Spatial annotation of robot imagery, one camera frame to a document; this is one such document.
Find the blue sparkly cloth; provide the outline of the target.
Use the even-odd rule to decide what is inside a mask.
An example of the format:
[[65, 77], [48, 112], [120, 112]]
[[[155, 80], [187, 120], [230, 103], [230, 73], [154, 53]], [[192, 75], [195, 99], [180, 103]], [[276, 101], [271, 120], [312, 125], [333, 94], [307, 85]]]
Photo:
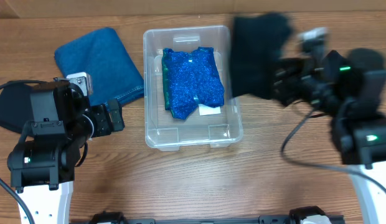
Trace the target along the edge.
[[225, 88], [212, 47], [198, 47], [190, 53], [165, 48], [161, 65], [164, 107], [173, 118], [185, 120], [199, 105], [224, 105]]

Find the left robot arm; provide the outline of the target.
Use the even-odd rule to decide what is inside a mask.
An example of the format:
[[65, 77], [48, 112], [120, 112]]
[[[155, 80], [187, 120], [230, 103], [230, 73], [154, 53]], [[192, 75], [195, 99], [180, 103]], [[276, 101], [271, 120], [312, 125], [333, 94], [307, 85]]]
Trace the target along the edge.
[[116, 99], [92, 106], [87, 88], [68, 81], [33, 86], [33, 119], [7, 159], [23, 223], [68, 223], [75, 180], [88, 140], [122, 131]]

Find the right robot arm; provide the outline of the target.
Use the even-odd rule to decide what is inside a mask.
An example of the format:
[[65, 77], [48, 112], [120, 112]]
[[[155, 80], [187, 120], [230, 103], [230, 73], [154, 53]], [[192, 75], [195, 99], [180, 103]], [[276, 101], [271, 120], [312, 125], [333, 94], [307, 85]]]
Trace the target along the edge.
[[[311, 51], [308, 58], [279, 60], [273, 72], [273, 97], [288, 106], [302, 100], [312, 107], [281, 145], [291, 164], [349, 174], [365, 223], [386, 223], [386, 115], [379, 111], [386, 84], [382, 54], [354, 49], [343, 57]], [[288, 141], [313, 112], [330, 116], [331, 139], [342, 166], [298, 161], [285, 154]]]

